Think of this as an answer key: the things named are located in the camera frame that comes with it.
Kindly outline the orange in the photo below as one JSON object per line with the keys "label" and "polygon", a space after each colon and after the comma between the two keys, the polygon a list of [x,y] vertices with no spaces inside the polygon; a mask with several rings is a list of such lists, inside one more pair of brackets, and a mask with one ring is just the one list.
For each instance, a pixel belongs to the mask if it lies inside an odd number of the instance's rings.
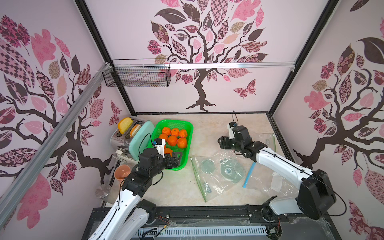
{"label": "orange", "polygon": [[174,135],[170,135],[167,139],[167,143],[168,145],[170,145],[171,147],[173,146],[176,146],[177,145],[177,142],[178,142],[178,138]]}
{"label": "orange", "polygon": [[179,132],[180,132],[179,129],[174,128],[174,129],[171,130],[171,136],[178,137],[179,136]]}
{"label": "orange", "polygon": [[172,156],[172,155],[173,155],[173,150],[171,150],[171,149],[169,149],[169,148],[165,148],[165,149],[164,149],[164,153],[165,153],[165,154],[169,154],[170,156]]}
{"label": "orange", "polygon": [[185,129],[182,129],[182,130],[179,130],[178,136],[180,138],[187,138],[188,137],[188,133],[187,133],[187,131]]}
{"label": "orange", "polygon": [[162,134],[159,135],[159,139],[164,139],[165,141],[167,141],[168,140],[168,135],[162,133]]}
{"label": "orange", "polygon": [[164,128],[162,129],[162,134],[165,134],[165,135],[167,135],[167,136],[171,135],[171,129],[168,128],[168,127],[164,127]]}
{"label": "orange", "polygon": [[185,149],[188,146],[188,141],[186,138],[179,138],[177,142],[177,146],[180,149]]}

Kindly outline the green zip bag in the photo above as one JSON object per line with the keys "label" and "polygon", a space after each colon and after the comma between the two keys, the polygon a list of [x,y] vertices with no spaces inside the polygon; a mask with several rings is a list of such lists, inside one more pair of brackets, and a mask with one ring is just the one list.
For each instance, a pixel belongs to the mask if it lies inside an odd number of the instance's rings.
{"label": "green zip bag", "polygon": [[276,138],[275,134],[272,133],[261,133],[259,134],[259,141],[266,144],[268,148],[276,152]]}
{"label": "green zip bag", "polygon": [[243,165],[231,151],[219,151],[210,157],[191,156],[190,161],[206,203],[227,192],[245,177]]}

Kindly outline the blue zip clear bag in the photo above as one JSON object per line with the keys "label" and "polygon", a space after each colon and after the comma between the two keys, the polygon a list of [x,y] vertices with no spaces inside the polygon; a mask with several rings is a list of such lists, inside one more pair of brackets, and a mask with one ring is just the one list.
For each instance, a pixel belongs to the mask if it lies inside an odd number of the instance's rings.
{"label": "blue zip clear bag", "polygon": [[252,163],[243,188],[258,190],[268,197],[288,197],[299,193],[285,178],[259,163]]}

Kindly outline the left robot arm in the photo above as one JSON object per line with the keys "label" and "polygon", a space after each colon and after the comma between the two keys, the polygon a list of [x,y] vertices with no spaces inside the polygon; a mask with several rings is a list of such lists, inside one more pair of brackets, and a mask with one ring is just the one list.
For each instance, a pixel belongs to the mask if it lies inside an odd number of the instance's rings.
{"label": "left robot arm", "polygon": [[161,154],[155,148],[139,154],[135,170],[124,178],[117,200],[89,239],[130,240],[141,227],[153,222],[156,205],[143,200],[143,196],[154,185],[153,178],[179,167],[182,157],[182,152]]}

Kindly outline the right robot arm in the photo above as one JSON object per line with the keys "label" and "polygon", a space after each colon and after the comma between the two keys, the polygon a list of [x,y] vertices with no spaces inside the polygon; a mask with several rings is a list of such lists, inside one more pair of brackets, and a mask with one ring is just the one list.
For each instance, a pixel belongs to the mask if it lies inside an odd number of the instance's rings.
{"label": "right robot arm", "polygon": [[237,141],[230,137],[220,137],[221,149],[234,150],[269,169],[273,170],[294,188],[299,190],[297,196],[271,197],[263,204],[266,219],[284,214],[304,214],[310,219],[318,220],[336,203],[327,173],[313,171],[283,158],[262,142]]}

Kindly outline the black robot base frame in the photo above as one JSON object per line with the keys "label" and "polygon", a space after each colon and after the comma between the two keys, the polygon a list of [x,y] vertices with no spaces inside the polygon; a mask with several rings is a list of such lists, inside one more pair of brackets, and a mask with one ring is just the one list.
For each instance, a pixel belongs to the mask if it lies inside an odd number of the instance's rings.
{"label": "black robot base frame", "polygon": [[134,240],[339,240],[341,236],[329,216],[312,220],[302,214],[265,218],[261,206],[156,207],[156,218],[141,228],[265,226],[267,236],[182,237]]}

